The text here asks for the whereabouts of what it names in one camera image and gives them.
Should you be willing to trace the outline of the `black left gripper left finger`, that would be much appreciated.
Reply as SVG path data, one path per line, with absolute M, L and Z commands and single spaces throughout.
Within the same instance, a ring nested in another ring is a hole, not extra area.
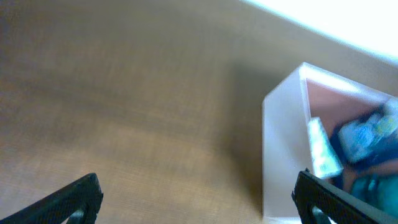
M 98 177 L 89 173 L 3 218 L 1 223 L 94 223 L 102 201 Z

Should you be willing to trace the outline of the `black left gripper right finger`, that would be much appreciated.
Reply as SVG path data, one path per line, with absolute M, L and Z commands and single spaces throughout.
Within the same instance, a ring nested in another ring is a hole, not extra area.
M 308 169 L 298 173 L 291 196 L 302 223 L 397 223 L 397 218 L 319 179 Z

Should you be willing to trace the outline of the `green toothpaste tube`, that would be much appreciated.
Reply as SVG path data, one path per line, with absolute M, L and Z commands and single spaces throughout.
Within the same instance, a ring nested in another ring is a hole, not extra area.
M 340 175 L 343 165 L 331 146 L 319 117 L 311 118 L 308 122 L 308 140 L 315 176 L 320 179 L 329 179 Z

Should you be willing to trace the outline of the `blue mouthwash bottle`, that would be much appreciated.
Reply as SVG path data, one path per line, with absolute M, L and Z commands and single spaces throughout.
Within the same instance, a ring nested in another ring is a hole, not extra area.
M 397 174 L 356 179 L 350 194 L 397 218 Z

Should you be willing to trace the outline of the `green white soap box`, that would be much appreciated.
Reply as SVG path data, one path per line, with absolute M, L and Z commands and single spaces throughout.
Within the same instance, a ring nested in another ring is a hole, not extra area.
M 340 129 L 338 138 L 350 163 L 359 162 L 372 153 L 373 147 L 381 140 L 376 126 L 377 121 L 361 123 L 355 120 Z

